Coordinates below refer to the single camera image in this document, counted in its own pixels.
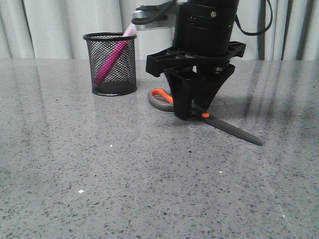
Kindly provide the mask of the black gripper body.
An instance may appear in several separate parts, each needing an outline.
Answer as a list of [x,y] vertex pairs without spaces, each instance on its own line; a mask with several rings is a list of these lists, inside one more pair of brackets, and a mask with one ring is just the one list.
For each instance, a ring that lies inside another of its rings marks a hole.
[[179,6],[173,46],[147,56],[146,72],[159,77],[173,68],[222,64],[243,57],[246,45],[231,41],[237,0],[189,0]]

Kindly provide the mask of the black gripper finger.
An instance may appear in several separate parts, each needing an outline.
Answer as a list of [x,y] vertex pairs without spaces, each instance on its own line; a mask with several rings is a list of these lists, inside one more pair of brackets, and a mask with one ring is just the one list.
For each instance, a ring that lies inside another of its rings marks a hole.
[[223,66],[199,65],[196,67],[196,70],[200,76],[200,81],[193,101],[197,106],[206,111],[221,86],[234,73],[235,66],[229,63]]
[[192,101],[204,78],[193,71],[165,73],[173,98],[174,114],[187,120],[192,115]]

